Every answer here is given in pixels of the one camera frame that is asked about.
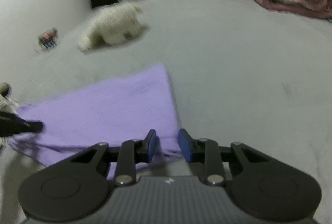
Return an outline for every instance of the plush toy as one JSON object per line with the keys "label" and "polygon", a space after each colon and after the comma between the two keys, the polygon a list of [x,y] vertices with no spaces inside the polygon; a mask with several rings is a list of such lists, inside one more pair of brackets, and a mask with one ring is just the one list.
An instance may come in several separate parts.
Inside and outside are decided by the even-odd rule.
{"label": "plush toy", "polygon": [[137,37],[143,30],[137,19],[137,13],[141,11],[141,8],[133,3],[98,10],[79,39],[79,49],[85,52],[99,46],[103,41],[109,45],[118,45]]}

